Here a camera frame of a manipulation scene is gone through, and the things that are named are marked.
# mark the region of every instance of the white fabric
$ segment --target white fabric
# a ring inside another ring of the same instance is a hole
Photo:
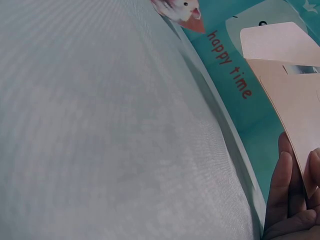
[[[1,239],[259,239],[257,181],[181,36],[148,0],[0,2]]]

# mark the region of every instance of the hand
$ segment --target hand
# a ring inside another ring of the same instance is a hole
[[[285,133],[278,141],[279,160],[272,175],[263,240],[319,240],[320,188],[305,198],[302,177]],[[320,186],[320,148],[312,151],[307,168]]]

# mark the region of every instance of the teal packaging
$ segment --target teal packaging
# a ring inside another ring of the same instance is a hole
[[[246,148],[263,196],[283,127],[242,56],[243,28],[295,22],[320,43],[320,0],[199,0],[206,34],[185,33],[210,74]]]

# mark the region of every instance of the cardboard box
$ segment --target cardboard box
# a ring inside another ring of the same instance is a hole
[[[320,147],[320,47],[293,22],[245,28],[240,39],[286,131],[310,198],[317,186],[306,166],[310,152]],[[294,71],[301,66],[314,73]]]

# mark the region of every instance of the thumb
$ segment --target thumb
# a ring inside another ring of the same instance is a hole
[[[310,173],[312,180],[320,187],[320,148],[310,154]]]

